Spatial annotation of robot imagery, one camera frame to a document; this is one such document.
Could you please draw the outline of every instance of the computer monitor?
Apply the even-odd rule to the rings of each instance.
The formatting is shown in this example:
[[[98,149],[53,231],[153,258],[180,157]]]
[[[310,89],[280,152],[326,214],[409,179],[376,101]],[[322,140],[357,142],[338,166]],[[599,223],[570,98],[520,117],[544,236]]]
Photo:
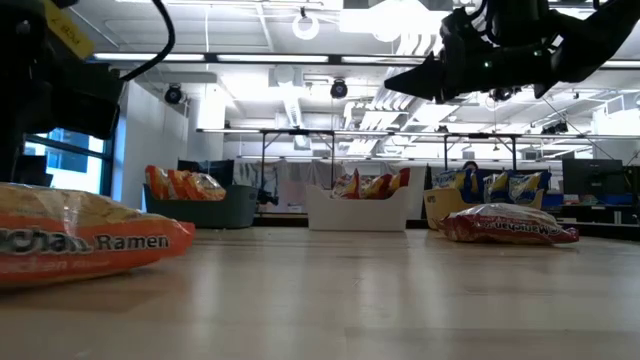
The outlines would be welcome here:
[[[568,195],[623,195],[622,160],[562,160],[564,193]]]

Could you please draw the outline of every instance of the yellow bin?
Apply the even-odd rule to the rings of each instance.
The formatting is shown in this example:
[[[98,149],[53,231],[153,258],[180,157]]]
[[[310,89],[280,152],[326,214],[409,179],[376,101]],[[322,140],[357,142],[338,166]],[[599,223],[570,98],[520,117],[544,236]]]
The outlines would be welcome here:
[[[535,199],[529,204],[520,204],[540,210],[542,208],[543,190],[538,190]],[[458,212],[472,208],[479,204],[467,204],[462,201],[462,195],[458,189],[432,189],[424,192],[424,207],[427,212],[427,221],[430,229],[437,229],[437,221],[448,216],[452,212]]]

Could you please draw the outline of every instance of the red snack bag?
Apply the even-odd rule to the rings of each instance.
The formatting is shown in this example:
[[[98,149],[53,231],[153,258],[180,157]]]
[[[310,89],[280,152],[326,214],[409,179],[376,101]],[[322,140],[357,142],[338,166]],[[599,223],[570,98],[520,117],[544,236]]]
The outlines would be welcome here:
[[[391,183],[389,184],[389,197],[393,195],[399,188],[403,186],[409,186],[409,178],[411,176],[411,169],[404,168],[398,171],[396,175],[393,175]]]
[[[553,216],[513,204],[483,204],[451,213],[438,228],[447,239],[460,242],[553,245],[579,240],[576,229],[563,229]]]
[[[385,174],[373,179],[371,183],[364,188],[363,198],[384,200],[387,198],[387,192],[389,190],[389,184],[391,183],[391,174]]]
[[[336,180],[331,197],[334,199],[360,198],[360,174],[358,169],[355,169],[352,175],[345,174]]]
[[[185,187],[191,200],[220,201],[227,195],[227,191],[208,174],[190,173]]]
[[[149,165],[144,169],[144,174],[153,197],[159,200],[168,199],[169,178],[167,173],[157,166]]]
[[[169,170],[169,199],[189,200],[187,193],[187,179],[191,176],[188,171]]]
[[[0,184],[0,287],[126,272],[183,255],[195,228],[83,191]]]

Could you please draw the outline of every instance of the yellow label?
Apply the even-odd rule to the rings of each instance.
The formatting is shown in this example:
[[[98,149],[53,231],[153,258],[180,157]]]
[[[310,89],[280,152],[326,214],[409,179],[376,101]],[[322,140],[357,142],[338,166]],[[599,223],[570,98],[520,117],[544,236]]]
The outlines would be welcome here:
[[[44,4],[49,29],[80,59],[93,54],[93,42],[85,35],[71,18],[62,12],[51,0],[41,0]]]

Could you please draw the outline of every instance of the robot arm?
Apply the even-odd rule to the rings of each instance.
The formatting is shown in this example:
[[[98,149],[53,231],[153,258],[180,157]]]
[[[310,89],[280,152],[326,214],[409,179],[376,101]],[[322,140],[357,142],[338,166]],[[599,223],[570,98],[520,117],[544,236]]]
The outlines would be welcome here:
[[[547,0],[484,0],[471,15],[456,9],[442,21],[440,54],[429,54],[385,86],[444,103],[472,91],[506,100],[499,94],[534,84],[540,98],[559,81],[585,80],[615,54],[640,19],[637,0],[594,6],[586,20],[550,10]],[[482,32],[472,26],[479,16],[486,23]],[[551,44],[557,36],[563,41],[556,49]]]

